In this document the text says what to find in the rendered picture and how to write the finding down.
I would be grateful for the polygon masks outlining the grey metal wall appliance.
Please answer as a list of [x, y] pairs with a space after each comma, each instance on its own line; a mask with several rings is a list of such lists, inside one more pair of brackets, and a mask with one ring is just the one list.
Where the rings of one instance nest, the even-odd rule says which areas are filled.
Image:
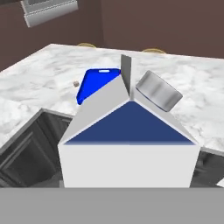
[[21, 0], [28, 27], [43, 24], [78, 9], [77, 0]]

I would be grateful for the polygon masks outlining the blue tray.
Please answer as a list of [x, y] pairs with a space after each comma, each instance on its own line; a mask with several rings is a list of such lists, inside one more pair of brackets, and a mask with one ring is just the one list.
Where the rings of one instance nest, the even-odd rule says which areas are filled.
[[121, 70], [118, 68], [94, 68], [85, 72], [76, 101], [81, 105], [90, 95], [104, 87], [114, 78], [119, 76]]

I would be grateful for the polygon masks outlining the white and blue milk carton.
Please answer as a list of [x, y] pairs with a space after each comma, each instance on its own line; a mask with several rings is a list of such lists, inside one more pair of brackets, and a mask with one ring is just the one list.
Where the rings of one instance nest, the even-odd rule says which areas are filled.
[[58, 144], [67, 188], [188, 187], [200, 153], [170, 112], [131, 83], [131, 58], [92, 93]]

